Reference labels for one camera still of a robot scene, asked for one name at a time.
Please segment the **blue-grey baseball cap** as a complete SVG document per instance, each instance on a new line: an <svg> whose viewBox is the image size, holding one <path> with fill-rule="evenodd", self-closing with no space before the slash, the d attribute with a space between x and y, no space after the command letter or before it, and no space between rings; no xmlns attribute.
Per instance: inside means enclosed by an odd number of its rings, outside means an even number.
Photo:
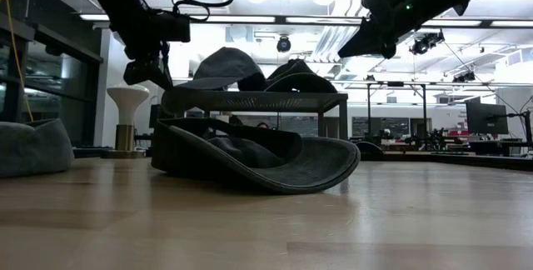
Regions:
<svg viewBox="0 0 533 270"><path fill-rule="evenodd" d="M221 47L200 62L193 79L163 93L162 109L170 114L221 99L236 84L240 92L260 92L267 80L258 64L242 50Z"/></svg>

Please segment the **grey perforated metal rack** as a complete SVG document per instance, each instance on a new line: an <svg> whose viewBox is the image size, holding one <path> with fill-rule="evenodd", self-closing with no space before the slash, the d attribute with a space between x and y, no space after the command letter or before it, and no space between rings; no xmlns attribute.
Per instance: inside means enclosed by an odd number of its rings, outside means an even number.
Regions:
<svg viewBox="0 0 533 270"><path fill-rule="evenodd" d="M338 108L338 134L348 139L347 99L345 93L308 92L225 92L173 88L163 93L162 109L167 114L181 117L191 108L209 113L315 113L318 116L318 135L325 137L325 113Z"/></svg>

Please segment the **black metal gantry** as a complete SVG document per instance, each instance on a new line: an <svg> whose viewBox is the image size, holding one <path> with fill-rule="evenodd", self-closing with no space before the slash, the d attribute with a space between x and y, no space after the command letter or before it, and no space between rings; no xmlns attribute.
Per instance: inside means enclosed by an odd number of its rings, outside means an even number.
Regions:
<svg viewBox="0 0 533 270"><path fill-rule="evenodd" d="M422 137L428 137L428 118L427 118L427 99L426 99L426 83L424 82L401 82L401 81L367 81L366 82L366 105L367 105L367 135L372 135L371 122L371 86L377 85L378 88L386 86L388 88L404 88L409 87L414 93L422 98L423 108L423 133Z"/></svg>

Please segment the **black arched object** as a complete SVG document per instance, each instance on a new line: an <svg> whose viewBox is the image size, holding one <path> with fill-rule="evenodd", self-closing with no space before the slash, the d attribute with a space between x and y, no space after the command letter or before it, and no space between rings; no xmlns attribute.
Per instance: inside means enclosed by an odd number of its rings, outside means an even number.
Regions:
<svg viewBox="0 0 533 270"><path fill-rule="evenodd" d="M380 146L375 145L373 142L360 141L356 143L356 146L362 154L382 155L383 150Z"/></svg>

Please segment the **black monitor on arm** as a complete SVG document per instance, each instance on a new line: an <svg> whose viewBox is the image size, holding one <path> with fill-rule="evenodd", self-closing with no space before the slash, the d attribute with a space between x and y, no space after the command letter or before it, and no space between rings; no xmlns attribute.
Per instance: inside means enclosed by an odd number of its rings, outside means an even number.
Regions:
<svg viewBox="0 0 533 270"><path fill-rule="evenodd" d="M470 133L505 135L509 132L503 105L468 102L466 117Z"/></svg>

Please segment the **black aluminium table frame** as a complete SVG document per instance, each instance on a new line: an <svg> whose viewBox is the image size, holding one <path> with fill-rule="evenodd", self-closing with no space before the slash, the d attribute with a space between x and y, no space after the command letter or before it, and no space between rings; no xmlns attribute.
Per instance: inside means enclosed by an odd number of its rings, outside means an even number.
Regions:
<svg viewBox="0 0 533 270"><path fill-rule="evenodd" d="M280 174L341 175L352 172L361 161L448 163L472 167L500 168L518 171L533 171L533 159L521 157L487 157L451 154L407 154L383 153L362 154L356 144L347 149L338 148L322 152L320 148L308 146L296 152L294 157L278 157L269 151L230 151L218 147L186 148L179 152L155 152L151 165L174 176L201 176L211 170L231 169L241 173L257 173L264 177Z"/></svg>

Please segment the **dark background table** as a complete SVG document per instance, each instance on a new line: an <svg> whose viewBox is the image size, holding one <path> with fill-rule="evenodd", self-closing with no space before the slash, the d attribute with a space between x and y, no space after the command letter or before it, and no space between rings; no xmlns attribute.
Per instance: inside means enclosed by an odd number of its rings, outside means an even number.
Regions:
<svg viewBox="0 0 533 270"><path fill-rule="evenodd" d="M449 144L445 150L435 151L435 154L455 154L476 156L522 157L526 151L533 149L533 142L522 142L520 139L505 139L496 141L469 141L462 144Z"/></svg>

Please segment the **black baseball cap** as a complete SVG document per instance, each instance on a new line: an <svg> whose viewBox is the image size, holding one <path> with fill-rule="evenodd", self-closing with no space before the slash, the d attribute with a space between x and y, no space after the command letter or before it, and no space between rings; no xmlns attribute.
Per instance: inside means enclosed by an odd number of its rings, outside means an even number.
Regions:
<svg viewBox="0 0 533 270"><path fill-rule="evenodd" d="M265 193L318 193L342 183L361 161L337 138L232 125L214 118L163 118L152 166L175 178L213 181Z"/></svg>

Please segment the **light grey baseball cap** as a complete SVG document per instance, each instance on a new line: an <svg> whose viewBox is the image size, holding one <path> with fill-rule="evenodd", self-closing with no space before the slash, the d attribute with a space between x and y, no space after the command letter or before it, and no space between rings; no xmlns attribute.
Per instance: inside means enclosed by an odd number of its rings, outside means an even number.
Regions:
<svg viewBox="0 0 533 270"><path fill-rule="evenodd" d="M72 143L59 118L0 122L0 178L65 172L73 161Z"/></svg>

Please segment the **white mushroom-shaped stand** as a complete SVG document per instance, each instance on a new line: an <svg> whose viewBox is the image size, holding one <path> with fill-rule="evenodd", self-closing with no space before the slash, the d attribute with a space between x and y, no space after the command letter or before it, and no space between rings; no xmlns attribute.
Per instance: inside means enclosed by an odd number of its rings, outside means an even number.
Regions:
<svg viewBox="0 0 533 270"><path fill-rule="evenodd" d="M148 98L149 90L141 85L116 85L109 87L107 94L117 105L118 123L116 125L115 147L105 151L102 158L144 158L145 151L136 149L135 146L134 119L138 107Z"/></svg>

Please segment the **background robot arms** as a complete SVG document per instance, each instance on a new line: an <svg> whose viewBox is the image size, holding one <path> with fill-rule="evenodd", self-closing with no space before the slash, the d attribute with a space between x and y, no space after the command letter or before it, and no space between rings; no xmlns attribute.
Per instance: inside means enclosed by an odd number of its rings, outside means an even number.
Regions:
<svg viewBox="0 0 533 270"><path fill-rule="evenodd" d="M402 138L402 142L416 146L419 151L447 151L451 144L461 145L463 142L454 136L447 136L447 130L433 129L427 131L423 136L411 135Z"/></svg>

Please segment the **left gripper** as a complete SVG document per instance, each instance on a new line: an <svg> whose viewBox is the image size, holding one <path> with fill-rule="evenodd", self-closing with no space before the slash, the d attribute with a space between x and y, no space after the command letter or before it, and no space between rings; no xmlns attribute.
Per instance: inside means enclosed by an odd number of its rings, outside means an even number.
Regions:
<svg viewBox="0 0 533 270"><path fill-rule="evenodd" d="M167 90L173 87L168 56L162 52L156 58L138 59L159 50L167 42L165 28L168 14L162 10L125 10L118 13L118 34L130 60L123 80L127 85L151 81Z"/></svg>

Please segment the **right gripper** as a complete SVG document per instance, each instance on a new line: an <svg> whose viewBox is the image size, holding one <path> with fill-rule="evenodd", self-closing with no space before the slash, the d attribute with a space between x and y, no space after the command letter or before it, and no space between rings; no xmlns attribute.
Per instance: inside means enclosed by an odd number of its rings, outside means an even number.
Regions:
<svg viewBox="0 0 533 270"><path fill-rule="evenodd" d="M381 55L392 59L400 36L412 29L406 11L413 12L413 0L361 0L370 12L361 20L355 35L338 51L340 58Z"/></svg>

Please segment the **black computer monitor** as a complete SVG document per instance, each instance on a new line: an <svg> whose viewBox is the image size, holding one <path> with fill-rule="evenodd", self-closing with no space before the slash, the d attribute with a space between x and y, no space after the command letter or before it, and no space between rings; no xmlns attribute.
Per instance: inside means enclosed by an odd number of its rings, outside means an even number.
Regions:
<svg viewBox="0 0 533 270"><path fill-rule="evenodd" d="M159 118L163 118L165 116L164 111L162 110L162 107L160 104L152 104L150 109L150 115L149 115L149 127L153 128Z"/></svg>

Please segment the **long linear ceiling light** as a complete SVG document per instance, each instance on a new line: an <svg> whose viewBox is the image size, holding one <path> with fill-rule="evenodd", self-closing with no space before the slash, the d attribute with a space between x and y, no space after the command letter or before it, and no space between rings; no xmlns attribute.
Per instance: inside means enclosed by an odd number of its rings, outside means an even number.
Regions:
<svg viewBox="0 0 533 270"><path fill-rule="evenodd" d="M303 25L303 26L360 26L363 17L322 17L322 16L246 16L232 14L177 15L191 23L200 24L267 24L267 25ZM442 17L430 19L421 24L422 28L479 28L479 29L533 29L533 19L522 18L467 18Z"/></svg>

